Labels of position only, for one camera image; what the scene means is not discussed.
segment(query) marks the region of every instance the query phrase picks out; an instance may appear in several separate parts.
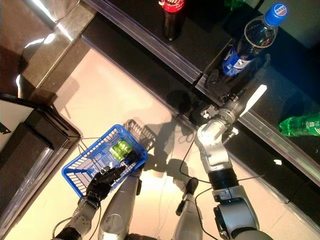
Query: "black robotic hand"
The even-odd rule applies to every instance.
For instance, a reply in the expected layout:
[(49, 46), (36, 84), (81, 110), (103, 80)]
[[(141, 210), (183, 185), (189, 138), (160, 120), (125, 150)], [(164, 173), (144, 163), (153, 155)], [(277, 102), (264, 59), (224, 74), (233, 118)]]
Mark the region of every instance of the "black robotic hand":
[(91, 180), (86, 189), (86, 197), (94, 202), (100, 203), (110, 192), (111, 185), (120, 178), (120, 174), (126, 169), (125, 166), (111, 168), (104, 174), (98, 172)]

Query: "robotic hand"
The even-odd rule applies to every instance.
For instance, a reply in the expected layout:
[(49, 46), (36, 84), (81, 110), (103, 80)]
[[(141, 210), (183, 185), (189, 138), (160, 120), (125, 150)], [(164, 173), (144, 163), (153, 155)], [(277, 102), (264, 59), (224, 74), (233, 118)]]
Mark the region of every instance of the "robotic hand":
[(197, 131), (196, 145), (201, 161), (213, 188), (213, 197), (219, 203), (213, 209), (215, 222), (223, 239), (272, 240), (259, 231), (256, 213), (245, 189), (239, 185), (228, 153), (222, 143), (222, 134), (265, 92), (261, 85), (256, 91), (248, 88), (234, 100), (229, 100), (218, 113)]
[(91, 229), (91, 221), (110, 192), (111, 185), (120, 178), (125, 166), (98, 172), (86, 189), (86, 196), (80, 198), (71, 220), (53, 240), (81, 240)]

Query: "cola bottle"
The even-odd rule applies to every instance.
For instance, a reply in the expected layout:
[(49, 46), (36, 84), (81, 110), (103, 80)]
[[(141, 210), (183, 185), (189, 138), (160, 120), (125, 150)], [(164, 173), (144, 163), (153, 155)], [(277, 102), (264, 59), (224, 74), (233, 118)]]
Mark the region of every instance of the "cola bottle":
[(184, 22), (183, 7), (185, 0), (162, 0), (159, 4), (162, 5), (164, 11), (163, 35), (169, 41), (173, 41), (181, 33)]

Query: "tiled floor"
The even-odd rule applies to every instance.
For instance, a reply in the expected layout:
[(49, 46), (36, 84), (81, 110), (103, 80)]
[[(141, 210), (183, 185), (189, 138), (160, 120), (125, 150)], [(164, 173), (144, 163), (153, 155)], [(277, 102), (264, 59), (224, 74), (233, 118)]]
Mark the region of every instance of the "tiled floor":
[[(193, 130), (171, 115), (166, 107), (135, 83), (111, 62), (90, 50), (58, 92), (58, 111), (81, 132), (84, 138), (99, 137), (114, 124), (134, 119), (156, 135), (154, 148), (142, 173), (141, 194), (136, 197), (130, 232), (161, 240), (170, 240), (176, 227), (176, 208), (181, 201), (183, 182), (179, 166), (193, 139)], [(76, 150), (66, 159), (70, 162), (79, 154)], [(185, 162), (191, 176), (206, 180), (198, 148), (193, 144)], [(252, 175), (233, 162), (239, 179)], [(260, 228), (275, 240), (315, 240), (314, 233), (281, 203), (257, 179), (241, 182), (257, 213)], [(197, 193), (209, 188), (199, 183)], [(103, 202), (108, 205), (112, 194)], [(42, 191), (6, 240), (51, 239), (56, 223), (72, 215), (78, 197), (59, 171)], [(216, 203), (210, 191), (198, 199), (204, 228), (214, 236), (218, 231), (213, 207)], [(98, 223), (98, 214), (92, 230)], [(84, 238), (88, 240), (91, 232)], [(203, 235), (204, 240), (211, 239)]]

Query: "plastic basket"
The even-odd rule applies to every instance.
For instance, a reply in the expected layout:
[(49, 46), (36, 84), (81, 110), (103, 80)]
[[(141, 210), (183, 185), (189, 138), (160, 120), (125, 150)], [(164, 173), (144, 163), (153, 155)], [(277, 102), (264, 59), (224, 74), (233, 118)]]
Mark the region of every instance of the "plastic basket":
[(79, 197), (86, 194), (86, 189), (93, 177), (104, 167), (119, 167), (120, 163), (112, 156), (109, 149), (118, 141), (125, 140), (138, 155), (138, 160), (128, 166), (121, 177), (111, 185), (114, 190), (127, 175), (144, 164), (148, 158), (146, 150), (121, 125), (114, 125), (102, 137), (62, 169), (62, 175)]

